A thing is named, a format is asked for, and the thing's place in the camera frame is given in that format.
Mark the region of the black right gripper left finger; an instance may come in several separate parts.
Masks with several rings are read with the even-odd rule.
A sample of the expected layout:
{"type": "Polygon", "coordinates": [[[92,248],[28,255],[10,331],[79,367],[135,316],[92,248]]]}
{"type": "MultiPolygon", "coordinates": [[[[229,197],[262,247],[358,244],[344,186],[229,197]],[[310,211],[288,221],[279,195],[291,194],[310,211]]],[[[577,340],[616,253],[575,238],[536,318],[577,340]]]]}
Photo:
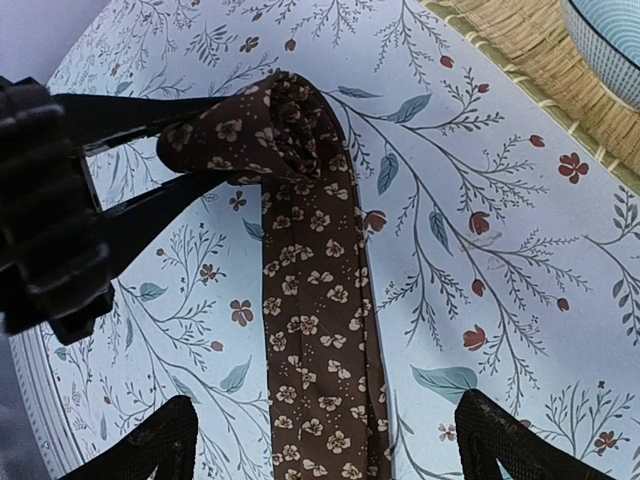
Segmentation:
{"type": "Polygon", "coordinates": [[[192,400],[176,395],[110,449],[64,477],[192,480],[197,434],[198,417],[192,400]]]}

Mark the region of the brown floral tie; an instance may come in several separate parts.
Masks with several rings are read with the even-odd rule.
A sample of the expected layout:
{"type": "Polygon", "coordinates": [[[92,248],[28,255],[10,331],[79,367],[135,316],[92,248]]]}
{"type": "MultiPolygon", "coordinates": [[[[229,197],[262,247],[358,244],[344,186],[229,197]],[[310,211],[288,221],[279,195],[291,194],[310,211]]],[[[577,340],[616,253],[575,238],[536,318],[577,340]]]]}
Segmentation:
{"type": "Polygon", "coordinates": [[[157,144],[177,173],[262,194],[263,318],[274,475],[388,479],[386,382],[353,162],[323,95],[278,72],[157,144]]]}

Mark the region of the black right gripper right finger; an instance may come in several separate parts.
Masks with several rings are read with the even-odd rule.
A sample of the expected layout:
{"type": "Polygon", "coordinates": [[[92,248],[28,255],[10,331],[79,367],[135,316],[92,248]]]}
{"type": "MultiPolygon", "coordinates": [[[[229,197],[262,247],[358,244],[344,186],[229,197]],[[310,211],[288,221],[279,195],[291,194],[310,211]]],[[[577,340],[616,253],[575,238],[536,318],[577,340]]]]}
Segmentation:
{"type": "Polygon", "coordinates": [[[527,429],[477,389],[464,392],[455,410],[463,476],[471,480],[597,480],[600,471],[527,429]]]}

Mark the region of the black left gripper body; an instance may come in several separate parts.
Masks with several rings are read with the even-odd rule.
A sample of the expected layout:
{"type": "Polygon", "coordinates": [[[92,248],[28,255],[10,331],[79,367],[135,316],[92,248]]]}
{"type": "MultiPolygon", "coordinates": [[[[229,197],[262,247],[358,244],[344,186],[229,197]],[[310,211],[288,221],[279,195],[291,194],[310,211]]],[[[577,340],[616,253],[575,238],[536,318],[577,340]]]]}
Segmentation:
{"type": "Polygon", "coordinates": [[[31,78],[1,81],[1,325],[50,325],[60,343],[91,336],[113,304],[110,248],[65,110],[31,78]]]}

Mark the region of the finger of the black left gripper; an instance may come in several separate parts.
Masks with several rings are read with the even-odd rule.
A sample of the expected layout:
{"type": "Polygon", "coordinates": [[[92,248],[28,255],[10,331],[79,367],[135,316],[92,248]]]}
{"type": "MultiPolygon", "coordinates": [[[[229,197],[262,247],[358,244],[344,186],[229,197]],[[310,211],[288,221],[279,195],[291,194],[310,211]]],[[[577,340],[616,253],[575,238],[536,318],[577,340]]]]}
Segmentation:
{"type": "Polygon", "coordinates": [[[221,103],[225,97],[176,100],[56,94],[70,140],[86,155],[97,155],[139,138],[160,134],[221,103]]]}
{"type": "Polygon", "coordinates": [[[109,248],[109,277],[122,274],[186,208],[224,182],[220,172],[185,174],[99,213],[96,227],[109,248]]]}

